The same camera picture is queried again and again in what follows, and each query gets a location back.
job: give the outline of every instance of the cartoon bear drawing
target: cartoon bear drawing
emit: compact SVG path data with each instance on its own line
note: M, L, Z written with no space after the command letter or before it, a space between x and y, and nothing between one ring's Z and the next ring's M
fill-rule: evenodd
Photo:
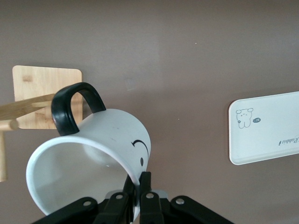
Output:
M237 120L239 123L239 128L249 127L250 119L252 117L253 108L237 110Z

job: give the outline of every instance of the white tray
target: white tray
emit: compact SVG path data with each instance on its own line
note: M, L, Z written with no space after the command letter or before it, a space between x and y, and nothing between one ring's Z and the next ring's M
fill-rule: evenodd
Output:
M299 92L237 100L228 116L233 164L299 153Z

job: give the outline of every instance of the wooden mug holder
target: wooden mug holder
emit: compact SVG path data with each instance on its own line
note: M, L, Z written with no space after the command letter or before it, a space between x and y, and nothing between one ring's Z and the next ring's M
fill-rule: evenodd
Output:
M15 102L0 106L0 182L7 179L4 132L21 129L55 129L50 105L57 91L82 82L78 69L16 65L13 67ZM71 99L76 122L83 118L83 100L76 93Z

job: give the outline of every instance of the mug rim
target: mug rim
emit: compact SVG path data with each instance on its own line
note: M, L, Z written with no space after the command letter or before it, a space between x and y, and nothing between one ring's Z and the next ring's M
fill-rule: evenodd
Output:
M35 202L35 204L38 206L38 208L45 214L45 215L49 215L54 211L49 212L48 210L46 210L45 208L42 207L42 202L39 198L37 198L37 191L35 188L35 185L32 182L32 173L36 164L37 159L41 156L41 154L47 150L49 147L61 144L61 143L80 143L80 144L85 144L88 146L92 146L94 148L96 148L97 150L101 150L102 152L106 153L107 155L111 156L113 159L115 159L127 172L127 174L130 176L132 183L135 185L135 193L138 194L138 186L140 186L140 182L139 182L139 177L137 177L133 170L130 168L129 164L122 159L121 156L119 156L117 153L115 153L114 151L110 150L107 146L98 143L94 140L85 138L85 137L80 137L80 136L60 136L60 137L56 137L53 139L50 139L46 142L44 142L43 144L41 144L31 155L31 157L28 160L27 163L27 167L26 167L26 183L27 183L27 187L29 190L29 193L33 199L33 201ZM137 205L135 205L135 212L137 212L137 214L139 213L139 201L137 201Z

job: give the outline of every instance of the black mug handle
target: black mug handle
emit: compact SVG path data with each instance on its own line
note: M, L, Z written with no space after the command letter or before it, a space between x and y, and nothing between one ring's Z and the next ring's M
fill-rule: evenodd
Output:
M71 98L76 92L84 97L93 113L106 110L100 95L92 85L82 82L64 87L55 94L51 105L52 118L61 136L79 132L71 112Z

